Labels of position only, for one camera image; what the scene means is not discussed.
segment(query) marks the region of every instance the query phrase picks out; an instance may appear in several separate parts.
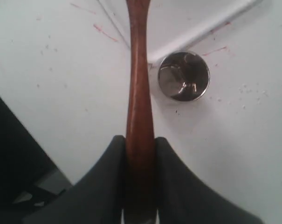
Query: brown wooden stick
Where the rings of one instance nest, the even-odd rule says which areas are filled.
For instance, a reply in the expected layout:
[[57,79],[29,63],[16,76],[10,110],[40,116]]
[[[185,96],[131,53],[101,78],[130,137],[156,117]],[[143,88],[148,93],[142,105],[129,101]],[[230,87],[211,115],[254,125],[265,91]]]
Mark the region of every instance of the brown wooden stick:
[[126,0],[131,23],[131,89],[127,118],[126,223],[154,223],[154,131],[146,29],[150,0]]

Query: white surface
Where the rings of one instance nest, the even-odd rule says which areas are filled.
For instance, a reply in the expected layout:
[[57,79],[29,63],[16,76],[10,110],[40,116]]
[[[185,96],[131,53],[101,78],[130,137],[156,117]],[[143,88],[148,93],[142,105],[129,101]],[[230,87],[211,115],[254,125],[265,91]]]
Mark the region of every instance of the white surface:
[[[125,134],[130,73],[99,4],[74,3],[96,15],[64,0],[0,0],[0,96],[72,183]],[[191,50],[225,46],[204,56],[211,82],[196,102],[166,99],[152,82],[155,134],[210,187],[282,224],[282,0],[264,0]]]
[[[99,0],[130,46],[126,0]],[[148,62],[188,46],[256,0],[152,0],[148,13]]]

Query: wooden handle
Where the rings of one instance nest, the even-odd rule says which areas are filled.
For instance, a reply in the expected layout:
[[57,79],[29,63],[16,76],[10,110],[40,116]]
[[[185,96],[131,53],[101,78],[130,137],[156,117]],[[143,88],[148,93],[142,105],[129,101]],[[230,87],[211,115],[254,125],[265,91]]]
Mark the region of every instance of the wooden handle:
[[127,118],[125,223],[154,223],[154,131],[146,29],[150,0],[126,0],[131,23],[131,88]]

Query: wooden shaft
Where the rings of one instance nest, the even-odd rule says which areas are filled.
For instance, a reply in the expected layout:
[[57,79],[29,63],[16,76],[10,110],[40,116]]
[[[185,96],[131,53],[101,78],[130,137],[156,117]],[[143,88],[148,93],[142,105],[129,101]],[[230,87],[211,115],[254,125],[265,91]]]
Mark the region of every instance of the wooden shaft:
[[127,224],[154,223],[156,217],[155,146],[146,48],[149,4],[150,0],[127,0],[131,23],[131,88],[126,133],[128,167],[124,205]]

